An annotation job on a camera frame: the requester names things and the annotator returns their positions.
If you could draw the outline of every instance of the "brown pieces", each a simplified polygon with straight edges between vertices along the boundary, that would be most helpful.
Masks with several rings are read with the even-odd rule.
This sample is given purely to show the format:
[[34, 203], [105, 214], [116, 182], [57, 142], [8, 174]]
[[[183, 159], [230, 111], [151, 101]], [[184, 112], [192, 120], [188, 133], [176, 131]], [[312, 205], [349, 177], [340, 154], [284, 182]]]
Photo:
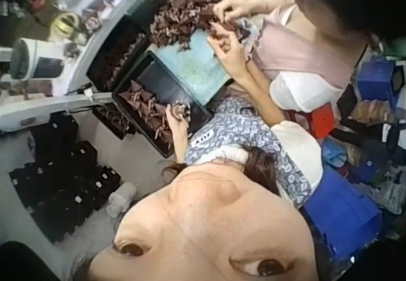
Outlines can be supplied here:
[[135, 132], [133, 125], [113, 103], [95, 109], [122, 133]]
[[173, 115], [173, 117], [175, 117], [179, 121], [182, 118], [186, 118], [186, 116], [187, 116], [187, 114], [186, 114], [186, 105], [182, 105], [180, 103], [176, 103], [176, 104], [172, 105], [171, 114]]
[[156, 109], [157, 113], [159, 113], [161, 115], [166, 114], [166, 106], [165, 105], [161, 105], [160, 103], [156, 103], [155, 104], [155, 109]]
[[134, 80], [131, 80], [131, 92], [137, 93], [138, 91], [141, 91], [141, 90], [142, 90], [142, 85]]
[[127, 64], [131, 53], [144, 38], [144, 33], [137, 33], [133, 29], [129, 29], [123, 36], [120, 36], [118, 43], [112, 49], [96, 57], [90, 68], [90, 74], [97, 77], [97, 82], [103, 88], [100, 91], [112, 90], [121, 68]]
[[[160, 138], [167, 143], [168, 149], [173, 146], [172, 132], [166, 118], [166, 105], [158, 102], [157, 97], [145, 90], [143, 86], [136, 81], [131, 81], [129, 89], [120, 94], [135, 111], [140, 118], [153, 131], [153, 136], [157, 140]], [[190, 121], [190, 105], [176, 101], [171, 107], [171, 112], [177, 119], [182, 115], [186, 121]]]
[[144, 89], [141, 90], [140, 93], [141, 99], [144, 102], [148, 102], [152, 97], [154, 97], [154, 94], [152, 94], [151, 92], [145, 91]]
[[[165, 0], [150, 26], [151, 41], [158, 47], [179, 43], [181, 50], [190, 48], [190, 37], [197, 29], [210, 30], [210, 22], [219, 22], [213, 6], [221, 0]], [[249, 31], [238, 21], [228, 22], [241, 41]]]

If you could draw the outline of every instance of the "eye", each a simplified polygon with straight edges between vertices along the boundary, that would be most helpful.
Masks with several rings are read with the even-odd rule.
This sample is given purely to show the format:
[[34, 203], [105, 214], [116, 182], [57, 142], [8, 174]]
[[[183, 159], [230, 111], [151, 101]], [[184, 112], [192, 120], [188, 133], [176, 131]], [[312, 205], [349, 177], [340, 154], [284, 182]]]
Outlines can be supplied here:
[[245, 264], [242, 270], [251, 276], [269, 277], [280, 275], [285, 272], [285, 268], [280, 262], [274, 259], [266, 259]]
[[144, 254], [144, 250], [137, 244], [133, 243], [123, 245], [118, 251], [127, 257], [140, 257]]

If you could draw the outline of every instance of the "red stool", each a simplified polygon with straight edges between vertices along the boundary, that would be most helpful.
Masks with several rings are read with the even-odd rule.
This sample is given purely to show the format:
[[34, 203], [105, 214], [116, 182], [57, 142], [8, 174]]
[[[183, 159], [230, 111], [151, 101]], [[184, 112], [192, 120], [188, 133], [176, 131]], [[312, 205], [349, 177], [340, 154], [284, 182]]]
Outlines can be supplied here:
[[316, 139], [327, 137], [336, 127], [331, 103], [326, 103], [323, 107], [317, 108], [310, 113], [289, 110], [287, 115], [289, 120], [293, 122], [298, 122], [297, 115], [304, 117], [308, 123], [308, 132]]

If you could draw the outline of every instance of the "blue box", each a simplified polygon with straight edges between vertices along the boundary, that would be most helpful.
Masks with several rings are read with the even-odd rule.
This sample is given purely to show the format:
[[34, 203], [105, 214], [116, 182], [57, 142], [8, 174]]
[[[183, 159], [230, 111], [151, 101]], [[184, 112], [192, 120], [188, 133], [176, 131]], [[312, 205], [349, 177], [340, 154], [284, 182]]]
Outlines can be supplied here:
[[329, 167], [304, 208], [336, 261], [348, 259], [370, 244], [382, 228], [381, 211], [375, 203]]
[[395, 109], [398, 94], [394, 94], [392, 77], [396, 61], [373, 60], [363, 63], [357, 77], [357, 86], [362, 100], [389, 101]]

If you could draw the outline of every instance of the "name tag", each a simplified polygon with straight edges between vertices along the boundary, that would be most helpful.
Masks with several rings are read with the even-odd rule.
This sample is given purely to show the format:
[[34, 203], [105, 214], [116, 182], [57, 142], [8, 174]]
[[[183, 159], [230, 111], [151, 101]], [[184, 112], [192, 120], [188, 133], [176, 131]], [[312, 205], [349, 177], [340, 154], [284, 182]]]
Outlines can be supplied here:
[[203, 143], [205, 143], [205, 142], [207, 142], [208, 140], [210, 140], [213, 136], [214, 136], [214, 131], [213, 131], [213, 129], [212, 129], [212, 130], [209, 130], [208, 132], [206, 132], [206, 133], [204, 133], [203, 135], [201, 135], [199, 138], [193, 140], [193, 141], [190, 143], [190, 146], [191, 146], [192, 148], [199, 147], [199, 146], [201, 146]]

